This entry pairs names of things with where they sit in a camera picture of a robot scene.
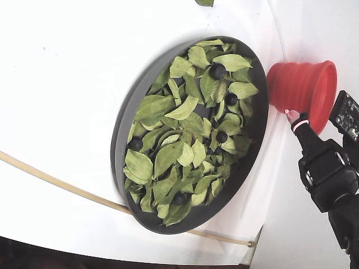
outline blueberry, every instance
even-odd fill
[[[214,153],[213,150],[209,147],[207,149],[207,155],[212,155],[213,153]]]
[[[227,94],[227,96],[225,97],[225,101],[228,105],[235,105],[238,102],[237,95]]]
[[[218,122],[213,121],[213,122],[212,122],[212,128],[213,128],[213,129],[217,129],[217,128],[218,128]]]
[[[128,148],[130,150],[139,151],[144,146],[142,139],[140,137],[133,137],[130,143],[128,143]]]
[[[214,151],[214,154],[215,155],[220,155],[221,153],[222,153],[222,149],[220,148],[220,147],[217,147],[216,149],[215,149],[215,151]]]
[[[225,70],[224,65],[220,63],[215,63],[211,66],[209,70],[209,75],[214,80],[222,80],[224,79],[225,74],[227,73],[227,70]]]
[[[186,197],[182,192],[177,192],[172,200],[172,203],[174,203],[175,205],[182,205],[184,204],[186,201]]]
[[[225,143],[227,141],[227,139],[228,139],[228,135],[223,131],[219,131],[217,133],[215,139],[217,139],[217,141],[219,143]]]

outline white surface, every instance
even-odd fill
[[[229,35],[249,45],[266,72],[283,60],[267,1],[220,0],[214,8],[194,0],[8,1],[0,3],[0,25],[0,150],[118,203],[123,200],[109,159],[113,126],[127,91],[153,59],[186,40]],[[251,176],[200,230],[254,239],[279,164],[269,155],[280,155],[284,124],[271,108],[267,142]],[[248,251],[190,234],[151,233],[131,216],[4,163],[0,184],[0,235],[22,242],[96,257],[198,265],[238,264]]]
[[[331,60],[338,71],[338,92],[359,100],[358,1],[271,1],[288,60]],[[251,269],[349,268],[349,257],[339,248],[327,214],[321,214],[300,181],[298,141],[288,129],[280,172],[268,217]],[[328,123],[321,138],[341,136]]]

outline round black tray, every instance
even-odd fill
[[[161,225],[162,219],[158,218],[154,213],[142,212],[140,206],[133,202],[131,195],[125,192],[124,183],[126,177],[123,173],[123,167],[125,164],[127,136],[141,100],[163,68],[169,65],[175,56],[182,54],[189,47],[200,41],[212,39],[221,39],[225,43],[236,43],[235,53],[254,59],[252,62],[253,68],[251,68],[249,75],[252,83],[259,89],[259,93],[252,97],[251,106],[254,113],[245,128],[248,136],[255,143],[251,144],[248,154],[240,159],[239,164],[232,165],[231,176],[227,179],[225,187],[210,205],[192,207],[190,213],[181,222],[166,228],[165,225]],[[188,42],[165,52],[145,70],[127,94],[113,132],[111,167],[117,187],[136,220],[145,228],[160,234],[178,234],[191,230],[217,214],[232,199],[247,178],[257,158],[266,128],[268,117],[267,83],[263,67],[256,54],[243,42],[227,36],[214,36],[203,40]]]

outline circuit board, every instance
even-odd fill
[[[345,91],[340,91],[329,120],[338,131],[354,142],[359,136],[359,105]]]

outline red silicone cup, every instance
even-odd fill
[[[333,108],[337,69],[324,63],[276,63],[267,75],[269,103],[279,112],[294,109],[309,114],[310,126],[320,134]]]

